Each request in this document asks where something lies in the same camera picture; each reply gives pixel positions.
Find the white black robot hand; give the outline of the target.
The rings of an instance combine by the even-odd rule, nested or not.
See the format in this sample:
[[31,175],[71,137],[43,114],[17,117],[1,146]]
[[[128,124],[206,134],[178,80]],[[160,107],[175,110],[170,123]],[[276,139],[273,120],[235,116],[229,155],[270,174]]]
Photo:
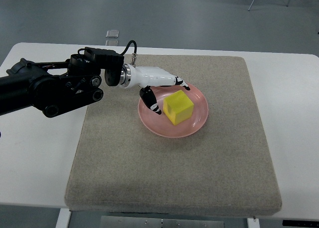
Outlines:
[[124,64],[118,84],[121,88],[139,86],[140,97],[147,108],[157,114],[161,110],[157,103],[156,96],[151,87],[181,86],[190,90],[189,85],[180,77],[175,76],[159,67],[137,66]]

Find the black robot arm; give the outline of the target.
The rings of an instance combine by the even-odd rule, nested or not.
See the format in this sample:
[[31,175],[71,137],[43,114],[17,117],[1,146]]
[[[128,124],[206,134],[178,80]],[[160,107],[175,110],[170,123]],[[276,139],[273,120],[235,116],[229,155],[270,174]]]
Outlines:
[[42,62],[21,58],[0,79],[0,113],[30,106],[52,118],[100,101],[99,86],[117,86],[122,78],[124,54],[85,47],[65,62]]

